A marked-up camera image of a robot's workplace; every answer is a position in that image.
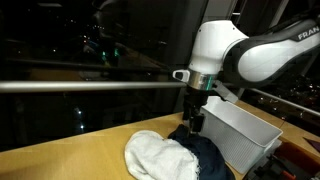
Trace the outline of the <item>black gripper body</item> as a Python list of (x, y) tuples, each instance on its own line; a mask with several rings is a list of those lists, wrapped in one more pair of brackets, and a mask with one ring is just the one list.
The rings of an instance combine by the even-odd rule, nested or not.
[(189, 131), (199, 133), (202, 130), (205, 115), (200, 112), (202, 106), (207, 104), (208, 91), (188, 87), (183, 101), (183, 120), (189, 122)]

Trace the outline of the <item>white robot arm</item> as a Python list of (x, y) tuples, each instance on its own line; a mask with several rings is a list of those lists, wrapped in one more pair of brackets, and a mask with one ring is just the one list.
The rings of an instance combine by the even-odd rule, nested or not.
[(320, 45), (319, 21), (305, 18), (280, 30), (247, 36), (230, 20), (203, 23), (191, 52), (183, 118), (192, 132), (202, 130), (205, 115), (200, 108), (216, 95), (218, 74), (243, 88), (265, 86), (292, 67), (300, 57), (311, 54)]

